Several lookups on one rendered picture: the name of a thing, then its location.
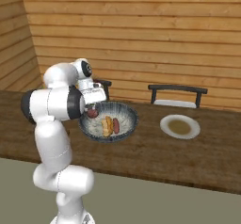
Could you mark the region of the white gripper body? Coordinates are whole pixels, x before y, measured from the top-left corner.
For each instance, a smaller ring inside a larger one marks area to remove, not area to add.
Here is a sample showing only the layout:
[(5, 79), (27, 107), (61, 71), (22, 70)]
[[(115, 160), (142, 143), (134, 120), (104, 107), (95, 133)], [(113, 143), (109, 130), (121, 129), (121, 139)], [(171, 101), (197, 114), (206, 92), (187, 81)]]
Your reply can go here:
[(104, 90), (102, 88), (90, 88), (82, 91), (85, 104), (95, 104), (106, 100)]

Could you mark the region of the dark red sausage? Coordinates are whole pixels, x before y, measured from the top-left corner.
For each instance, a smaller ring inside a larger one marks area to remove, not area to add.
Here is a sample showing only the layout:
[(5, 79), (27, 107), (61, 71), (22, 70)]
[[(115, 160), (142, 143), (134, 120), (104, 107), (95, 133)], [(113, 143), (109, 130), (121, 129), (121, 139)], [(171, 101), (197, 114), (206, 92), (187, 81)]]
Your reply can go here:
[(115, 134), (118, 134), (120, 132), (120, 124), (117, 118), (113, 119), (113, 131)]
[(95, 119), (99, 115), (98, 111), (96, 109), (89, 109), (88, 110), (88, 116), (91, 119)]

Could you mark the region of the blue-grey patterned bowl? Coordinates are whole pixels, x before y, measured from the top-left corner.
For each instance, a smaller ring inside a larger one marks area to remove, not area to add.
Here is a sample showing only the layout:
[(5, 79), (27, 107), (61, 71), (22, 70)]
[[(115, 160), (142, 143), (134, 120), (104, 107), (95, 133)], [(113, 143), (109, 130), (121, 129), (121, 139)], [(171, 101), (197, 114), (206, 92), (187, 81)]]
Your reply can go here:
[[(82, 132), (91, 140), (101, 143), (114, 143), (122, 141), (131, 135), (138, 124), (138, 115), (134, 108), (118, 102), (102, 102), (95, 105), (99, 115), (91, 119), (88, 113), (84, 113), (79, 120)], [(109, 116), (112, 120), (117, 118), (120, 124), (120, 132), (109, 137), (103, 136), (102, 119)]]

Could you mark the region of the white plate with brown centre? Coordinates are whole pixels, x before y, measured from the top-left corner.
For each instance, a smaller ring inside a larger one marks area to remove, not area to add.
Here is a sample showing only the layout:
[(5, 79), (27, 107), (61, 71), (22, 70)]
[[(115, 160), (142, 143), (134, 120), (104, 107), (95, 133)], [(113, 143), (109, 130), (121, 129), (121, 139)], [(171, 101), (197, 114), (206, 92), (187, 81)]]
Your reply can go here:
[(169, 136), (178, 139), (192, 139), (201, 132), (196, 120), (185, 115), (167, 115), (160, 120), (161, 130)]

